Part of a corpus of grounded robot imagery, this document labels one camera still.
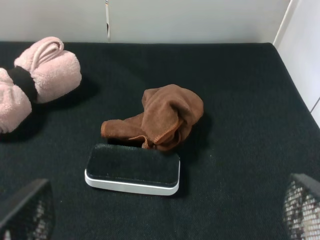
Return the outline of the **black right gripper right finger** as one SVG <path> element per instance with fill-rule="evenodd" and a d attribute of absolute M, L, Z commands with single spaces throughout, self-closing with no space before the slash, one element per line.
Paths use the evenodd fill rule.
<path fill-rule="evenodd" d="M 303 173 L 290 175 L 283 204 L 283 223 L 290 240 L 320 238 L 320 182 Z"/>

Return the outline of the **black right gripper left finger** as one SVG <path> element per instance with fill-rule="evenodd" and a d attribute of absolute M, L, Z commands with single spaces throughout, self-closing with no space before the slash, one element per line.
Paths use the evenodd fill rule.
<path fill-rule="evenodd" d="M 2 240 L 49 240 L 55 227 L 52 185 L 36 179 L 0 204 Z"/>

